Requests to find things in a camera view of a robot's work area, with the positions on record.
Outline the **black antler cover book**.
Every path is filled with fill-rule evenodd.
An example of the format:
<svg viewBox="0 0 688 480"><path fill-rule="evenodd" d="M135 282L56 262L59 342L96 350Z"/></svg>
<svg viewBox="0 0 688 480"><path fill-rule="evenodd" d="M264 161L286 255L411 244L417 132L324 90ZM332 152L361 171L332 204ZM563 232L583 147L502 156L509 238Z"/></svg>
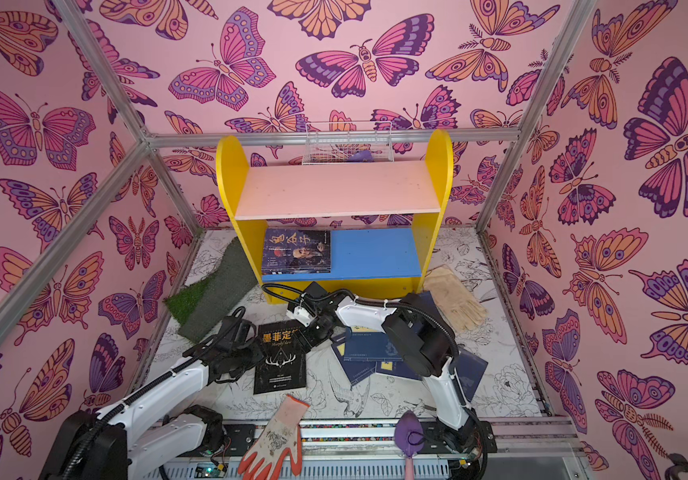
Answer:
<svg viewBox="0 0 688 480"><path fill-rule="evenodd" d="M258 340L264 358L255 367L255 395L307 386L306 353L296 342L301 327L297 320L259 326Z"/></svg>

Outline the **black wolf cover book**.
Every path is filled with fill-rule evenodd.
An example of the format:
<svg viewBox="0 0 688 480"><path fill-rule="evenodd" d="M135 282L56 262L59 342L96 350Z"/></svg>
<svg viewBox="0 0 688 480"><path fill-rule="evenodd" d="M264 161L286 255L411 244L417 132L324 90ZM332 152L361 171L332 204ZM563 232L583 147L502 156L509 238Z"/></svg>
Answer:
<svg viewBox="0 0 688 480"><path fill-rule="evenodd" d="M304 275L304 274L327 274L331 272L330 266L314 265L271 265L262 268L263 275Z"/></svg>

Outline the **purple old man cover book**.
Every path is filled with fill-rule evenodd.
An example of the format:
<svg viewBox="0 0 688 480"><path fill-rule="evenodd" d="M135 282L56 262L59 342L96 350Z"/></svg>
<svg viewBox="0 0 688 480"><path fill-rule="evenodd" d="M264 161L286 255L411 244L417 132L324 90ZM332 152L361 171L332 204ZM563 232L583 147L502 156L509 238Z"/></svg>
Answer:
<svg viewBox="0 0 688 480"><path fill-rule="evenodd" d="M326 265L332 269L331 232L269 228L264 238L262 268L271 265Z"/></svg>

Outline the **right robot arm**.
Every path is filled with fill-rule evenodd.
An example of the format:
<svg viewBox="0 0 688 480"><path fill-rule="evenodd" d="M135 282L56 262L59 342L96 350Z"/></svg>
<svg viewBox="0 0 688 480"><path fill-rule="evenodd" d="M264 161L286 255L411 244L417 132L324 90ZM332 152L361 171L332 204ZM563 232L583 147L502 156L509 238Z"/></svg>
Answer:
<svg viewBox="0 0 688 480"><path fill-rule="evenodd" d="M288 314L303 324L296 343L309 352L329 340L337 327L384 333L400 359L417 374L435 402L441 441L478 463L495 451L495 437L464 391L462 349L453 329L417 294L401 299L369 299L347 289L332 292L314 282L293 289Z"/></svg>

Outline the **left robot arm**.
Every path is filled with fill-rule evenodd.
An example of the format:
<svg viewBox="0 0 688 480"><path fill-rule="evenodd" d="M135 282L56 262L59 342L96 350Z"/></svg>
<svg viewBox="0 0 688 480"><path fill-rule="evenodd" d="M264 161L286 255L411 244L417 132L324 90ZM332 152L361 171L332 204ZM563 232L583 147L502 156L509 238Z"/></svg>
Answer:
<svg viewBox="0 0 688 480"><path fill-rule="evenodd" d="M186 398L214 383L232 383L261 357L256 327L236 308L217 333L186 350L169 370L99 410L62 424L40 474L43 479L141 479L182 454L226 450L221 414L200 405L180 414Z"/></svg>

